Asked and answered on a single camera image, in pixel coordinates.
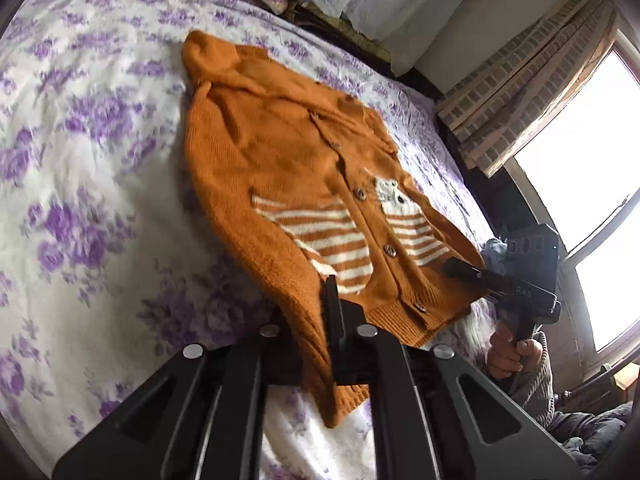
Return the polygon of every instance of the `white wall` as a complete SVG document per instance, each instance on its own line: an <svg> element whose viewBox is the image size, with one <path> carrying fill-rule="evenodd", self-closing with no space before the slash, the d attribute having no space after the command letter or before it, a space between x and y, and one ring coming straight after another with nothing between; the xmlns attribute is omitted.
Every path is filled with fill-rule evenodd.
<svg viewBox="0 0 640 480"><path fill-rule="evenodd" d="M556 0L463 0L415 67L446 92Z"/></svg>

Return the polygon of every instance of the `plaid curtain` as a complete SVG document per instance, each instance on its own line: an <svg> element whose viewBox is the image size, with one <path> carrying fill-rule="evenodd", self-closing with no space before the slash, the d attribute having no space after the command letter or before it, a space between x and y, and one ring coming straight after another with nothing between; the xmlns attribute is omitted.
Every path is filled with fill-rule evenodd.
<svg viewBox="0 0 640 480"><path fill-rule="evenodd" d="M492 176L588 80L609 52L611 0L559 0L437 103L471 169Z"/></svg>

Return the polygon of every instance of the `hand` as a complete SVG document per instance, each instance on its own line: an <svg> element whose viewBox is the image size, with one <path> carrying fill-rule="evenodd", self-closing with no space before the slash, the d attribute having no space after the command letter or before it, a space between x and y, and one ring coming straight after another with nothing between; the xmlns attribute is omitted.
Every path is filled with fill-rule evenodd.
<svg viewBox="0 0 640 480"><path fill-rule="evenodd" d="M512 344L513 334L507 324L498 321L489 339L491 348L486 353L486 366L495 379L506 379L513 372L530 372L540 364L542 345L535 339L525 339Z"/></svg>

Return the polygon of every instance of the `orange cardigan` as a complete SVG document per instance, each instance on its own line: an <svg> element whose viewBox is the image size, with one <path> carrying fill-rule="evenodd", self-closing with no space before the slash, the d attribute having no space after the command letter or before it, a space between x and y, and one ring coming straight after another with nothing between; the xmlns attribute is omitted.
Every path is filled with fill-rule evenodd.
<svg viewBox="0 0 640 480"><path fill-rule="evenodd" d="M186 158L213 228L275 298L304 363L304 385L332 427L366 397L335 386L322 284L369 322L420 345L482 294L444 275L449 256L482 267L476 248L421 195L379 115L269 59L192 31L194 83Z"/></svg>

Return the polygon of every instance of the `bed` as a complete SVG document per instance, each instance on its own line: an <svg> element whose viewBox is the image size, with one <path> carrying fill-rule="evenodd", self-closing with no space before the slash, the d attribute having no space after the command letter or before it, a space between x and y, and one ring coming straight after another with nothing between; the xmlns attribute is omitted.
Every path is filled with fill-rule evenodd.
<svg viewBox="0 0 640 480"><path fill-rule="evenodd" d="M26 0L0 40L0 411L47 475L184 344L231 344L273 308L184 166L193 28L375 108L433 205L492 236L433 102L308 32L239 0ZM328 430L305 392L271 388L260 475L375 478L367 403Z"/></svg>

